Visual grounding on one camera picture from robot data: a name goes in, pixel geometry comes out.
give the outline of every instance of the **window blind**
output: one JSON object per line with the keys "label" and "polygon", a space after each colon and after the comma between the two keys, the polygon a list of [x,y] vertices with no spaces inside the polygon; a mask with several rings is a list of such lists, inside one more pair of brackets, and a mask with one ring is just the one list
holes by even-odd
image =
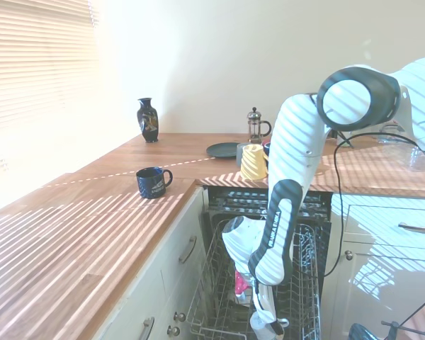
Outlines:
{"label": "window blind", "polygon": [[0,198],[66,172],[103,135],[100,9],[0,0]]}

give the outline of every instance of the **coffee plunger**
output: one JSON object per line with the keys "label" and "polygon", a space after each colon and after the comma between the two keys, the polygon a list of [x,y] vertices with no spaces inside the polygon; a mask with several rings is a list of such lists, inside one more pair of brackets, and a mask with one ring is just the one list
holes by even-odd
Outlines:
{"label": "coffee plunger", "polygon": [[[247,115],[249,123],[249,142],[253,144],[261,144],[261,138],[266,137],[272,131],[272,126],[267,120],[261,120],[261,113],[252,108],[252,111]],[[265,134],[261,134],[261,124],[267,124],[269,130]]]}

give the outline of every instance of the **dishwasher basket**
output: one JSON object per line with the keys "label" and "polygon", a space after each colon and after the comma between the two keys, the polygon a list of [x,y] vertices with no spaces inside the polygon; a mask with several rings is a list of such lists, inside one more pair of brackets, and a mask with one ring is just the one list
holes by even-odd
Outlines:
{"label": "dishwasher basket", "polygon": [[[249,321],[255,311],[253,302],[246,306],[234,300],[234,265],[221,237],[227,222],[221,221],[213,230],[187,321],[197,339],[256,340]],[[313,229],[298,225],[293,242],[292,278],[289,284],[276,287],[278,318],[287,318],[290,322],[285,329],[285,340],[320,340],[318,270]]]}

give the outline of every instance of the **wooden countertop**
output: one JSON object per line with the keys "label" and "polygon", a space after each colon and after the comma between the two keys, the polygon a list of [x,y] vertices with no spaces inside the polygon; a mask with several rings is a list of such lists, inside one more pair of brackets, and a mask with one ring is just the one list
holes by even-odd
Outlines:
{"label": "wooden countertop", "polygon": [[[206,154],[209,145],[245,141],[246,135],[238,134],[163,134],[158,143],[147,144],[138,136],[78,173],[86,178],[92,174],[135,176],[136,169],[162,166],[173,171],[175,178],[195,179],[207,186],[267,188],[266,179],[242,179],[234,159],[212,159]],[[337,156],[344,193],[425,198],[425,171],[409,170],[407,145],[381,145],[369,137],[354,139],[353,144],[355,149],[342,147]],[[338,192],[335,147],[335,140],[327,141],[310,190]]]}
{"label": "wooden countertop", "polygon": [[[0,210],[0,339],[90,339],[191,196],[195,184],[267,187],[244,181],[235,160],[211,159],[218,142],[245,135],[161,135],[125,143]],[[408,171],[388,146],[343,149],[343,191],[425,197],[425,172]],[[337,191],[328,144],[311,189]],[[135,171],[174,173],[165,196],[145,200]]]}
{"label": "wooden countertop", "polygon": [[62,179],[0,210],[0,340],[91,339],[196,187]]}

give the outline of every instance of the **blue mug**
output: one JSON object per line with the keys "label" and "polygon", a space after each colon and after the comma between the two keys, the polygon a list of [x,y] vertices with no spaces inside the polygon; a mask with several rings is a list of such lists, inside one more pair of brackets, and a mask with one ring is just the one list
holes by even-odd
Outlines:
{"label": "blue mug", "polygon": [[[164,174],[168,173],[170,179],[165,183]],[[136,174],[137,183],[139,185],[140,195],[143,198],[153,199],[159,198],[165,194],[165,188],[173,181],[173,174],[170,170],[162,170],[158,166],[144,168]]]}

